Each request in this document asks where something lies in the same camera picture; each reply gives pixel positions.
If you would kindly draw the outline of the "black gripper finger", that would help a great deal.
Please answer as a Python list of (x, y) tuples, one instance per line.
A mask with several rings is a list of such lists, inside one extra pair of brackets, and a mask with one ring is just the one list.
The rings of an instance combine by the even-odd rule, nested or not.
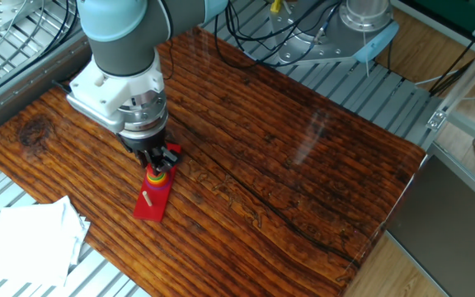
[(155, 149), (155, 172), (169, 172), (181, 161), (181, 146), (168, 144), (166, 147)]
[(136, 157), (139, 160), (142, 168), (148, 169), (151, 168), (152, 170), (156, 168), (156, 155), (153, 149), (150, 150), (137, 150)]

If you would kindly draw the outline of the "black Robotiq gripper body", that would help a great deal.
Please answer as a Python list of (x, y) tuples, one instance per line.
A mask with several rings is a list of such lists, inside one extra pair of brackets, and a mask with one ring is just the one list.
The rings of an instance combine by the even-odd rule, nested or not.
[(120, 143), (129, 153), (148, 153), (150, 156), (162, 156), (163, 148), (166, 147), (166, 130), (160, 130), (154, 135), (143, 135), (141, 138), (117, 134)]

